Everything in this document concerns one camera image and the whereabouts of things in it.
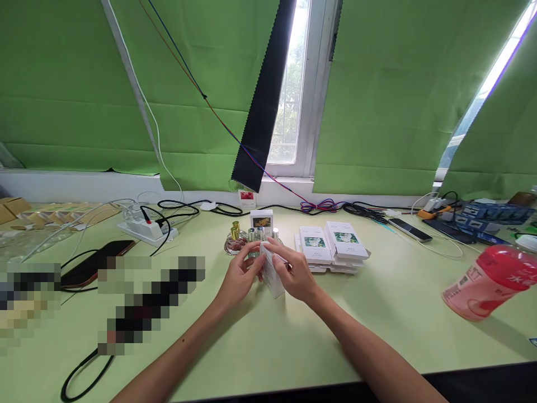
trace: glass perfume bottle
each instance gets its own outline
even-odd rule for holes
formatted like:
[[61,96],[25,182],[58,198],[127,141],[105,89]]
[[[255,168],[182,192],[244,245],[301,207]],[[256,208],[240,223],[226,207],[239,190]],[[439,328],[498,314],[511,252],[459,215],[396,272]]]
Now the glass perfume bottle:
[[256,232],[256,241],[266,241],[267,237],[265,236],[265,227],[257,227]]
[[238,221],[233,221],[233,227],[239,230],[239,235],[248,238],[248,234],[245,231],[241,231],[241,224]]
[[281,243],[282,245],[284,244],[281,239],[280,239],[280,230],[277,229],[277,228],[273,228],[272,229],[272,238],[274,238],[275,240],[277,240],[279,243]]
[[[256,229],[255,228],[250,228],[248,230],[248,242],[253,242],[256,240]],[[248,254],[248,257],[258,257],[259,256],[259,252],[250,252]]]
[[240,252],[242,247],[248,243],[248,238],[239,234],[237,227],[231,228],[227,239],[224,244],[224,251],[228,255],[236,255]]

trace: black smartphone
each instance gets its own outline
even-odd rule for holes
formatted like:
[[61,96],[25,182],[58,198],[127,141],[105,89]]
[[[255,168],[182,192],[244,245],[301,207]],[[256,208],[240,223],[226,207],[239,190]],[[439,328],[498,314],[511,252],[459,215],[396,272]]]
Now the black smartphone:
[[432,237],[424,233],[423,231],[418,230],[416,227],[412,227],[409,223],[399,219],[399,218],[391,218],[388,220],[388,222],[399,228],[401,231],[403,231],[405,234],[411,236],[415,240],[421,243],[429,242],[432,240]]
[[434,229],[437,229],[441,233],[459,242],[465,243],[467,245],[477,243],[475,239],[471,237],[470,235],[465,234],[464,232],[459,231],[458,229],[452,228],[448,226],[447,224],[444,224],[442,221],[438,221],[435,219],[425,219],[423,220],[423,222],[426,223],[428,226],[433,227]]
[[81,261],[73,269],[62,275],[61,288],[78,288],[88,285],[97,278],[99,269],[106,269],[109,256],[123,256],[136,242],[112,241],[97,252]]

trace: light green desk surface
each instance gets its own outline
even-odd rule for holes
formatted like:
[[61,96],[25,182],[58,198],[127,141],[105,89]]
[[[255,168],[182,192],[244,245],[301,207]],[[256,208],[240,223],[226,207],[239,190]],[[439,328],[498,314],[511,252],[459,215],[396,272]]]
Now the light green desk surface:
[[[324,288],[349,314],[386,340],[418,371],[430,373],[537,360],[537,348],[528,338],[537,336],[537,289],[508,301],[481,324],[453,313],[440,298],[475,259],[451,260],[405,242],[377,223],[338,212],[306,217],[274,209],[281,239],[294,247],[300,225],[322,226],[326,220],[350,222],[372,252],[358,275],[316,274]],[[119,215],[88,229],[79,252],[128,239],[115,224]],[[404,216],[412,223],[412,218]],[[233,218],[202,212],[166,244],[147,272],[157,279],[173,256],[206,256],[206,279],[150,340],[133,346],[132,355],[116,357],[103,379],[82,402],[108,401],[166,350],[209,305],[224,278],[231,257],[223,243]],[[243,229],[249,216],[239,219]],[[77,234],[32,258],[34,262],[64,262],[78,242]],[[431,247],[455,254],[452,244],[434,239]],[[154,247],[140,242],[127,256],[148,256]],[[35,329],[32,338],[3,357],[0,383],[2,401],[41,403],[60,401],[68,374],[97,346],[97,332],[115,317],[121,295],[88,292],[75,295],[55,316]],[[99,357],[76,376],[69,388],[74,396],[100,372],[107,357]],[[245,393],[357,381],[359,377],[324,323],[302,302],[289,295],[274,300],[256,282],[243,305],[224,323],[218,336],[202,353],[171,401],[208,399]]]

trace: green curtain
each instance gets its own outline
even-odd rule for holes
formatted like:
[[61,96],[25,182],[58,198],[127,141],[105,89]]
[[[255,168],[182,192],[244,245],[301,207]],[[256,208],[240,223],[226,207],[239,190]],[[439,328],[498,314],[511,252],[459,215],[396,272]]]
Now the green curtain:
[[[147,0],[143,3],[174,49],[151,5]],[[240,139],[279,0],[153,3],[197,83]],[[183,73],[138,1],[112,0],[112,5],[138,80],[157,118],[168,169],[184,190],[235,189],[230,178],[237,142]],[[176,189],[166,171],[160,172],[164,188]]]
[[449,138],[526,0],[345,0],[314,191],[431,191]]
[[509,199],[537,185],[537,24],[485,100],[442,185],[463,198]]
[[0,37],[0,141],[26,167],[158,172],[99,0],[3,1]]

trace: flower image on box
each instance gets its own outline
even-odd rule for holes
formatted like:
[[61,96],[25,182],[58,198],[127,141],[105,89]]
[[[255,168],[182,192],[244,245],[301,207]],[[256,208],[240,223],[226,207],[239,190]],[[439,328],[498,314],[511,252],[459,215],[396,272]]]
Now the flower image on box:
[[253,200],[253,192],[241,192],[242,200]]
[[338,242],[359,243],[354,234],[347,232],[334,232]]
[[259,217],[253,219],[254,227],[271,227],[270,217]]
[[323,238],[304,237],[304,243],[306,246],[326,247]]

